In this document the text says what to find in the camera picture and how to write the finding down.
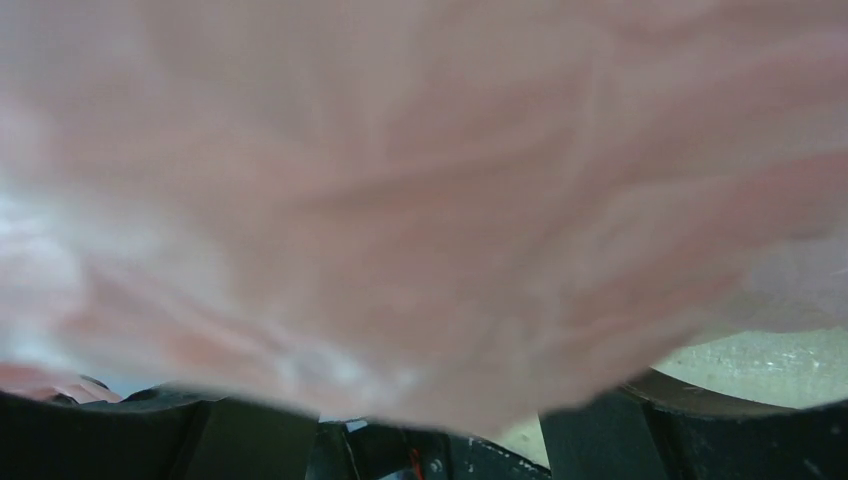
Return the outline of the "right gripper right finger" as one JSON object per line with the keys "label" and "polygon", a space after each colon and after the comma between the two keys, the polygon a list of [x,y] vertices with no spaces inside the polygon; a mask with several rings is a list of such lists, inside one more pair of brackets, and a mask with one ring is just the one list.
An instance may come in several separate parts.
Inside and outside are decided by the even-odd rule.
{"label": "right gripper right finger", "polygon": [[650,371],[544,416],[555,479],[844,479],[847,403],[793,410]]}

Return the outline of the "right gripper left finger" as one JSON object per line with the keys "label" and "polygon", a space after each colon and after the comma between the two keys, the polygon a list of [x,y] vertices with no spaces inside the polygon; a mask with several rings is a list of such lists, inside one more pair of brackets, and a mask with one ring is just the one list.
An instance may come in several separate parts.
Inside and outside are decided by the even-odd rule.
{"label": "right gripper left finger", "polygon": [[302,479],[318,420],[166,386],[1,394],[4,479]]}

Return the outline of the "pink plastic bag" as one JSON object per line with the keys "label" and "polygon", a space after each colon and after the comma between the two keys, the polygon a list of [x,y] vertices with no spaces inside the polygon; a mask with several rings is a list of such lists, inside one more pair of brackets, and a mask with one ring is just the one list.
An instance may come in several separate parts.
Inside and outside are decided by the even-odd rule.
{"label": "pink plastic bag", "polygon": [[1,358],[492,434],[845,321],[843,1],[5,1]]}

